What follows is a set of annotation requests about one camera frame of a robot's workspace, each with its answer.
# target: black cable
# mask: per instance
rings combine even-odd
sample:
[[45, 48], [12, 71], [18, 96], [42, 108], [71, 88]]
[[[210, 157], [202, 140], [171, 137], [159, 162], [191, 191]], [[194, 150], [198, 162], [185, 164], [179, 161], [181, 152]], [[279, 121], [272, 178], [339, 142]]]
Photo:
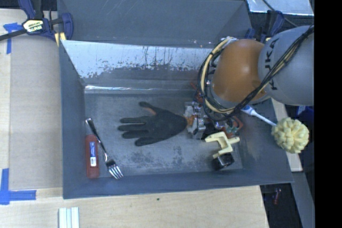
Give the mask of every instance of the black cable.
[[238, 111], [244, 108], [259, 92], [262, 90], [268, 82], [278, 74], [294, 57], [299, 47], [302, 45], [303, 41], [314, 32], [314, 26], [310, 25], [308, 30], [305, 31], [301, 36], [299, 36], [291, 46], [285, 51], [285, 53], [278, 59], [272, 69], [267, 73], [265, 78], [262, 80], [261, 84], [248, 94], [245, 99], [243, 99], [239, 104], [234, 107], [234, 110], [228, 114], [229, 117], [234, 116]]
[[[264, 3], [272, 10], [272, 11], [276, 11], [266, 0], [262, 0], [262, 1], [264, 1]], [[294, 26], [294, 27], [298, 27], [295, 23], [293, 23], [292, 21], [290, 21], [289, 19], [287, 19], [286, 17], [284, 17], [284, 20], [287, 22], [287, 23], [289, 23], [289, 24], [291, 24], [292, 26]]]
[[[207, 114], [207, 116], [214, 120], [214, 121], [222, 121], [229, 119], [236, 115], [242, 108], [244, 108], [259, 92], [269, 83], [269, 81], [276, 75], [278, 74], [294, 57], [294, 55], [297, 53], [299, 47], [302, 45], [303, 41], [307, 39], [307, 37], [314, 32], [314, 26], [310, 25], [309, 28], [301, 35], [299, 36], [291, 45], [290, 47], [283, 53], [283, 55], [276, 61], [272, 69], [267, 73], [267, 75], [264, 77], [260, 85], [254, 89], [250, 94], [248, 94], [240, 103], [238, 103], [230, 113], [220, 113], [222, 116], [221, 118], [213, 117], [212, 115], [209, 114], [207, 106], [206, 106], [206, 101], [208, 101], [211, 105], [213, 105], [216, 109], [222, 109], [224, 108], [220, 103], [218, 103], [214, 98], [210, 98], [207, 95], [206, 88], [204, 87], [202, 89], [201, 87], [201, 76], [203, 74], [203, 68], [205, 65], [206, 60], [210, 57], [206, 58], [206, 60], [201, 64], [199, 73], [198, 73], [198, 90], [200, 92], [200, 95], [203, 99], [203, 107], [204, 111]], [[207, 67], [207, 71], [205, 72], [205, 78], [204, 78], [204, 83], [206, 84], [208, 81], [208, 72], [209, 72], [209, 66]]]

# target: wooden table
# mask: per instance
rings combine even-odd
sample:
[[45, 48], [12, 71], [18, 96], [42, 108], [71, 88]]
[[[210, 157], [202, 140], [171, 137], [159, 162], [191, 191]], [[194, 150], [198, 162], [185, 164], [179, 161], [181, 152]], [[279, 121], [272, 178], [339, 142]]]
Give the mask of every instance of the wooden table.
[[[7, 11], [6, 14], [20, 12]], [[20, 17], [25, 17], [25, 14], [22, 12]], [[2, 26], [8, 20], [8, 17], [0, 17], [0, 35], [6, 33]], [[6, 54], [6, 47], [6, 41], [1, 41], [1, 169], [10, 165], [11, 55]], [[277, 115], [284, 115], [281, 105], [275, 109]], [[297, 158], [289, 157], [294, 170], [300, 169], [296, 166]], [[62, 198], [61, 187], [39, 188], [34, 201], [11, 201], [9, 205], [0, 205], [0, 227], [58, 227], [58, 209], [63, 207], [79, 207], [82, 228], [269, 227], [259, 186], [72, 200]]]

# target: blue clamp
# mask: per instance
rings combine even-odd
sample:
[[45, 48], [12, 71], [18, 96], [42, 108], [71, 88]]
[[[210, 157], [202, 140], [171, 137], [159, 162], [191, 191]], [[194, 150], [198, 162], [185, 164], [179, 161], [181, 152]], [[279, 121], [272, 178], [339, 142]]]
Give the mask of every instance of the blue clamp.
[[10, 191], [9, 190], [9, 169], [2, 170], [0, 205], [9, 205], [10, 201], [36, 200], [37, 190]]
[[[21, 30], [22, 29], [22, 26], [19, 25], [18, 23], [10, 23], [10, 24], [5, 24], [4, 25], [4, 28], [5, 30], [8, 32], [8, 33], [11, 33], [15, 30]], [[9, 38], [7, 40], [7, 50], [6, 50], [6, 54], [10, 54], [12, 51], [12, 40]]]
[[20, 8], [26, 13], [27, 20], [21, 24], [21, 29], [0, 35], [0, 41], [10, 39], [21, 34], [40, 35], [57, 41], [58, 34], [53, 30], [53, 25], [64, 25], [65, 39], [70, 40], [73, 35], [73, 20], [70, 13], [63, 13], [60, 18], [47, 19], [41, 10], [42, 0], [18, 0]]

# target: fork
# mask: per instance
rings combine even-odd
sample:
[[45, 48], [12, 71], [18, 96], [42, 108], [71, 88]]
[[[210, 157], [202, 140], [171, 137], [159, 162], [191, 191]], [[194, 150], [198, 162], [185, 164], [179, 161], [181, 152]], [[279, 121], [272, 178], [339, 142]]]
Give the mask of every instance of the fork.
[[116, 162], [108, 155], [106, 149], [105, 149], [105, 146], [103, 145], [97, 131], [96, 131], [96, 128], [94, 126], [94, 122], [92, 121], [91, 118], [87, 118], [85, 120], [85, 122], [88, 124], [88, 126], [90, 127], [92, 133], [94, 133], [94, 135], [96, 136], [100, 146], [102, 147], [102, 150], [105, 154], [105, 163], [106, 163], [106, 166], [107, 166], [107, 169], [109, 171], [109, 173], [116, 179], [120, 179], [123, 177], [123, 174], [119, 168], [119, 166], [116, 164]]

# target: yellow cable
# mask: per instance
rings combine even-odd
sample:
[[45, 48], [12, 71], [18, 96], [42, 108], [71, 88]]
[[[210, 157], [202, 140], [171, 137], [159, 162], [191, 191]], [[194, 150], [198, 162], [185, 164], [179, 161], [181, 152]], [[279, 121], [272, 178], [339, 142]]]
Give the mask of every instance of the yellow cable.
[[[206, 76], [206, 71], [208, 68], [208, 65], [211, 61], [211, 59], [213, 58], [213, 55], [215, 55], [218, 51], [220, 51], [222, 49], [222, 47], [224, 45], [226, 45], [230, 40], [232, 40], [232, 37], [227, 37], [225, 40], [223, 40], [220, 44], [218, 44], [212, 51], [211, 53], [208, 55], [207, 59], [205, 60], [205, 63], [203, 65], [203, 70], [201, 73], [201, 81], [200, 81], [200, 85], [201, 85], [201, 89], [202, 91], [204, 91], [205, 88], [205, 76]], [[218, 112], [218, 113], [228, 113], [231, 112], [234, 108], [225, 108], [225, 109], [217, 109], [216, 107], [214, 107], [212, 104], [209, 103], [209, 101], [207, 99], [204, 99], [204, 103], [213, 111]]]

